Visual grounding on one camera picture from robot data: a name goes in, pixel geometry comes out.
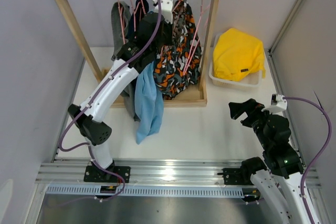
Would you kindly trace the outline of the yellow shorts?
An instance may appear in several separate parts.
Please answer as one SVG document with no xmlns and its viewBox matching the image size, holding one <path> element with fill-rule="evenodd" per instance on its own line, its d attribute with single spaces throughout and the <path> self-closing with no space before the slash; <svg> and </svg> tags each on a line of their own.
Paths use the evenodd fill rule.
<svg viewBox="0 0 336 224">
<path fill-rule="evenodd" d="M 213 51 L 214 77 L 240 82 L 249 74 L 266 77 L 263 42 L 236 28 L 221 34 Z"/>
</svg>

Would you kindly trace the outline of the camouflage patterned shorts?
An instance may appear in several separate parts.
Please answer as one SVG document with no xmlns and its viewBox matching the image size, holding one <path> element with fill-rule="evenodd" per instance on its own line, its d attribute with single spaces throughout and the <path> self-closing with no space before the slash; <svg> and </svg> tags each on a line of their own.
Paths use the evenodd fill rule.
<svg viewBox="0 0 336 224">
<path fill-rule="evenodd" d="M 200 42 L 186 75 L 183 75 L 195 28 L 192 8 L 187 0 L 182 0 L 173 16 L 172 45 L 164 46 L 154 65 L 154 81 L 164 100 L 173 100 L 188 86 L 196 85 L 200 80 Z"/>
</svg>

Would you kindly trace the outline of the light blue shorts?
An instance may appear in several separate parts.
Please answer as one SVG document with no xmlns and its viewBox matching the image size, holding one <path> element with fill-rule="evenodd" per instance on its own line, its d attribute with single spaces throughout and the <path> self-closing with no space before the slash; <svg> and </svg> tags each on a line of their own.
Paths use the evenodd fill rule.
<svg viewBox="0 0 336 224">
<path fill-rule="evenodd" d="M 160 131 L 164 112 L 162 92 L 154 81 L 154 63 L 147 65 L 137 77 L 134 94 L 135 113 L 140 122 L 136 131 L 136 143 Z"/>
</svg>

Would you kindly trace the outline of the pink hanger of yellow shorts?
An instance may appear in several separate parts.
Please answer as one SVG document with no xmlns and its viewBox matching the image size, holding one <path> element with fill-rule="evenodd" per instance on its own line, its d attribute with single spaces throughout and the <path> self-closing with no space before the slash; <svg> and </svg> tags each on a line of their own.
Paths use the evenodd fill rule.
<svg viewBox="0 0 336 224">
<path fill-rule="evenodd" d="M 200 39 L 196 39 L 196 36 L 197 36 L 198 30 L 199 30 L 199 26 L 200 26 L 203 14 L 209 9 L 209 5 L 204 8 L 203 7 L 203 3 L 204 3 L 204 0 L 201 0 L 200 16 L 199 16 L 198 22 L 196 24 L 196 28 L 195 28 L 195 31 L 194 31 L 194 36 L 193 36 L 192 44 L 191 44 L 191 47 L 190 47 L 190 50 L 189 50 L 189 54 L 188 54 L 188 57 L 187 57 L 184 69 L 183 69 L 183 75 L 186 75 L 187 70 L 188 70 L 188 68 L 189 68 L 189 66 L 191 64 L 191 60 L 192 60 L 192 58 L 193 58 L 193 56 L 194 56 L 194 54 L 196 52 L 197 46 L 200 43 Z"/>
</svg>

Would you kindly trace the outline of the pink hanger of camouflage shorts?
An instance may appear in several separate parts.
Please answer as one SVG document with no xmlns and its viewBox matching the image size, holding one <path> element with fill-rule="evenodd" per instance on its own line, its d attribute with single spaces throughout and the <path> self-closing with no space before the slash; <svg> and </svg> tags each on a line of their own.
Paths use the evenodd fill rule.
<svg viewBox="0 0 336 224">
<path fill-rule="evenodd" d="M 175 15 L 175 10 L 177 9 L 177 7 L 179 6 L 179 4 L 180 4 L 181 1 L 182 1 L 182 0 L 178 0 L 178 1 L 176 1 L 176 2 L 174 3 L 174 5 L 173 5 L 173 9 L 172 9 L 172 15 L 173 15 L 173 16 Z"/>
</svg>

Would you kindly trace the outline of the pink hanger of blue shorts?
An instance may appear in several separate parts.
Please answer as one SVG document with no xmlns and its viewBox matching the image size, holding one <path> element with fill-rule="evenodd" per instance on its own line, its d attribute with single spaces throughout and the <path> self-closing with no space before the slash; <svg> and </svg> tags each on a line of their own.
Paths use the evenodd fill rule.
<svg viewBox="0 0 336 224">
<path fill-rule="evenodd" d="M 140 2 L 141 2 L 142 11 L 143 11 L 144 15 L 146 15 L 144 2 L 143 2 L 143 0 L 140 0 Z"/>
</svg>

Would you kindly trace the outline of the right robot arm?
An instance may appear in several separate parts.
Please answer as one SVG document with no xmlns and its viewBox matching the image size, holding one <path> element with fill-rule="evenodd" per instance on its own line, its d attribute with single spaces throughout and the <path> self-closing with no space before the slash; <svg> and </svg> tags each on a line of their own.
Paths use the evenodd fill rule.
<svg viewBox="0 0 336 224">
<path fill-rule="evenodd" d="M 265 107 L 255 99 L 230 102 L 230 117 L 253 129 L 262 148 L 262 157 L 242 161 L 236 184 L 252 184 L 261 193 L 277 223 L 321 223 L 303 178 L 299 154 L 290 145 L 291 130 L 281 112 L 287 109 L 283 95 L 273 94 L 271 105 Z"/>
</svg>

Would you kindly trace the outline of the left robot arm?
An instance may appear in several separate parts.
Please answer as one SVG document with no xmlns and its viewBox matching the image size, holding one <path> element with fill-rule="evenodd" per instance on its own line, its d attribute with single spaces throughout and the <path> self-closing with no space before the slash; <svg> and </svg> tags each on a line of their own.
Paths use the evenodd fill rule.
<svg viewBox="0 0 336 224">
<path fill-rule="evenodd" d="M 121 92 L 152 63 L 162 46 L 172 41 L 172 12 L 146 14 L 136 32 L 115 54 L 110 72 L 81 105 L 71 104 L 68 113 L 85 138 L 92 165 L 101 174 L 113 175 L 114 161 L 107 147 L 112 133 L 104 123 L 107 111 Z"/>
</svg>

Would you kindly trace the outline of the navy blue shorts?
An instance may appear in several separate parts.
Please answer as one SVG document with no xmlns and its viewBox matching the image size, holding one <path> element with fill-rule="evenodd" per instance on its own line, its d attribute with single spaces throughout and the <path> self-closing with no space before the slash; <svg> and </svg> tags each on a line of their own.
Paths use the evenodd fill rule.
<svg viewBox="0 0 336 224">
<path fill-rule="evenodd" d="M 141 19 L 149 12 L 149 4 L 147 0 L 136 0 L 135 9 L 132 11 L 130 21 L 128 23 L 127 39 L 130 39 L 139 27 Z"/>
</svg>

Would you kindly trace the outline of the pink hanger of navy shorts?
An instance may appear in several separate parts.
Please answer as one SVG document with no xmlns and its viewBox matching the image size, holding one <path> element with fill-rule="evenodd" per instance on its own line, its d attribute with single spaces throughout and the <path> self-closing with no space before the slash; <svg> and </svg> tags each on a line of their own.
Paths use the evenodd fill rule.
<svg viewBox="0 0 336 224">
<path fill-rule="evenodd" d="M 129 38 L 131 38 L 131 36 L 136 32 L 136 12 L 138 10 L 138 5 L 134 6 L 133 5 L 133 0 L 130 0 L 131 2 L 131 8 L 132 8 L 132 19 L 133 19 L 133 31 L 128 32 Z"/>
</svg>

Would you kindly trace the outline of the grey shorts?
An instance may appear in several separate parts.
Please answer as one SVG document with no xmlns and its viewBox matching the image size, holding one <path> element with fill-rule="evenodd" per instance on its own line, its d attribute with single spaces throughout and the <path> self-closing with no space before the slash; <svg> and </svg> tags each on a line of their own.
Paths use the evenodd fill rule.
<svg viewBox="0 0 336 224">
<path fill-rule="evenodd" d="M 129 5 L 127 5 L 123 1 L 121 1 L 120 4 L 123 7 L 124 35 L 125 35 L 125 43 L 126 43 L 128 42 L 128 40 L 126 39 L 126 35 L 128 32 L 128 23 L 130 21 L 131 14 L 129 10 Z M 115 61 L 117 53 L 120 51 L 121 47 L 123 46 L 120 18 L 119 18 L 119 12 L 118 12 L 118 2 L 115 2 L 112 6 L 111 27 L 112 27 L 112 35 L 113 35 L 113 42 L 114 42 L 114 52 L 113 52 L 113 56 L 111 60 Z M 139 122 L 140 119 L 135 112 L 135 103 L 134 103 L 135 86 L 136 86 L 136 79 L 132 80 L 132 82 L 127 85 L 127 87 L 121 92 L 120 95 L 123 97 L 123 103 L 130 117 L 132 117 L 135 121 Z"/>
</svg>

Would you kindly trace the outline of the pink hanger of grey shorts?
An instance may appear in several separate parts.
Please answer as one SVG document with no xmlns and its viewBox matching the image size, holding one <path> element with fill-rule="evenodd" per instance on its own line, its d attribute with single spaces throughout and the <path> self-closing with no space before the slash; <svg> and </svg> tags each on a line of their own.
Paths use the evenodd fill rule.
<svg viewBox="0 0 336 224">
<path fill-rule="evenodd" d="M 120 0 L 118 0 L 118 12 L 119 12 L 119 18 L 120 18 L 122 40 L 123 40 L 123 44 L 125 44 L 124 20 L 123 20 L 123 7 L 122 7 L 122 5 L 120 4 Z"/>
</svg>

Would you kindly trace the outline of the white plastic basket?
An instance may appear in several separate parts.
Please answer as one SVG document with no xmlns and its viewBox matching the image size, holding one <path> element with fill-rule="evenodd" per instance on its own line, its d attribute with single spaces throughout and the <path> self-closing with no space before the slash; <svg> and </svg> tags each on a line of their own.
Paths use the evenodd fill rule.
<svg viewBox="0 0 336 224">
<path fill-rule="evenodd" d="M 218 34 L 215 38 L 214 48 L 218 41 L 218 38 L 221 34 Z M 211 64 L 209 67 L 209 77 L 211 78 L 213 84 L 222 87 L 229 87 L 233 89 L 240 90 L 249 90 L 253 88 L 257 88 L 261 85 L 262 77 L 261 72 L 249 74 L 240 82 L 228 81 L 223 79 L 218 79 L 214 77 L 214 69 L 213 69 L 213 59 L 211 60 Z"/>
</svg>

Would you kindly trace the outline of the aluminium mounting rail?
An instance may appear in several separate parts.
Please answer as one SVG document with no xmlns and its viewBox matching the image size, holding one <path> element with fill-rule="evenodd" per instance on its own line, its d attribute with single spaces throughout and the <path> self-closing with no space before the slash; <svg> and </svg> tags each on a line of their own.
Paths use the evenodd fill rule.
<svg viewBox="0 0 336 224">
<path fill-rule="evenodd" d="M 182 159 L 127 159 L 117 158 L 115 164 L 130 167 L 128 185 L 215 187 L 223 186 L 218 175 L 223 168 L 239 168 L 241 160 L 182 160 Z M 37 184 L 83 184 L 89 160 L 58 158 L 41 164 Z"/>
</svg>

